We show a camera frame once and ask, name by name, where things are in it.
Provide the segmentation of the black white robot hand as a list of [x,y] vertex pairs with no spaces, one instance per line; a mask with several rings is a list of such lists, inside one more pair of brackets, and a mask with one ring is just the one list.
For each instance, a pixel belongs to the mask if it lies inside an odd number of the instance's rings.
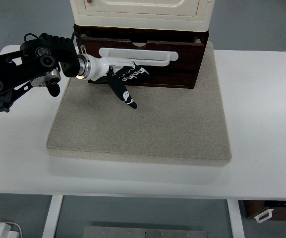
[[82,56],[84,59],[81,59],[80,62],[84,62],[82,76],[85,80],[91,80],[95,83],[106,82],[122,102],[133,109],[137,108],[137,104],[124,83],[130,80],[134,82],[151,80],[151,75],[143,66],[125,58],[95,58],[87,54]]

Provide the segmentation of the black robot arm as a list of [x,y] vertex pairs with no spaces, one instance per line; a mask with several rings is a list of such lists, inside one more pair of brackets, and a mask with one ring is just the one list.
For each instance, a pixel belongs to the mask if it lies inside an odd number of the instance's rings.
[[0,55],[0,112],[9,112],[13,103],[33,87],[46,87],[51,96],[60,93],[60,73],[76,77],[82,72],[73,40],[43,33],[25,40],[15,52]]

